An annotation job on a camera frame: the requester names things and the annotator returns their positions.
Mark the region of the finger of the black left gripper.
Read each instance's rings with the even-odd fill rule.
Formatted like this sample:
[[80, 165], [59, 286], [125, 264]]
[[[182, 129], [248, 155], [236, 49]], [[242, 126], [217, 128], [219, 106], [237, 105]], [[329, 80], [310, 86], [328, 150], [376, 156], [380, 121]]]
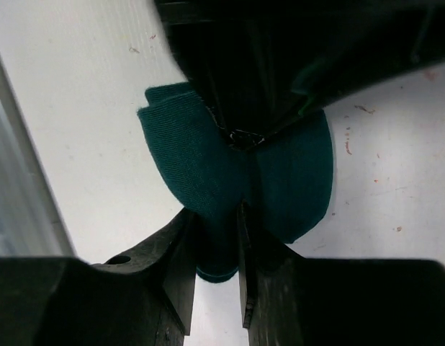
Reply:
[[237, 141], [228, 93], [235, 81], [234, 51], [242, 21], [169, 22], [168, 44], [174, 60], [203, 99], [225, 140]]
[[277, 1], [269, 55], [294, 102], [266, 137], [350, 94], [445, 61], [445, 1]]

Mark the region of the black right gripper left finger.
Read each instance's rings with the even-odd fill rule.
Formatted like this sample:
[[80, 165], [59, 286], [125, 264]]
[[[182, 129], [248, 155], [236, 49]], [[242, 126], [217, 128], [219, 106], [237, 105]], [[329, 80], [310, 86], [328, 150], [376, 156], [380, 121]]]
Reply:
[[0, 258], [0, 345], [182, 345], [192, 320], [196, 215], [104, 264]]

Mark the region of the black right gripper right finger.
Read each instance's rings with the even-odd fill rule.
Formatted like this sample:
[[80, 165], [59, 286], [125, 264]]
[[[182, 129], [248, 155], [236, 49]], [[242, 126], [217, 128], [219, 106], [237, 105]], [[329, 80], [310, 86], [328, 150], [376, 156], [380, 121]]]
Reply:
[[425, 259], [306, 258], [237, 210], [250, 345], [445, 345], [445, 267]]

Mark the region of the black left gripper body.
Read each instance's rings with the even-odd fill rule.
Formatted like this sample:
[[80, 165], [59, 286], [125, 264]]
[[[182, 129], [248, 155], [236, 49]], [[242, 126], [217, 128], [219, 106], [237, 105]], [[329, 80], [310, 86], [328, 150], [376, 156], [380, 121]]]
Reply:
[[156, 1], [201, 94], [349, 94], [435, 62], [432, 1]]

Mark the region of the teal christmas sock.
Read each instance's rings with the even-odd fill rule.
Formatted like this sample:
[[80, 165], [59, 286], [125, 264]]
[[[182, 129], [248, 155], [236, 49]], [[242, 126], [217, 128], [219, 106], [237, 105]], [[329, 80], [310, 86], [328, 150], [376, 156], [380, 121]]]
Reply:
[[246, 201], [261, 225], [291, 244], [326, 215], [333, 188], [333, 143], [316, 112], [251, 151], [229, 147], [188, 83], [147, 88], [138, 110], [148, 149], [174, 197], [201, 221], [197, 274], [210, 283], [238, 270], [236, 208]]

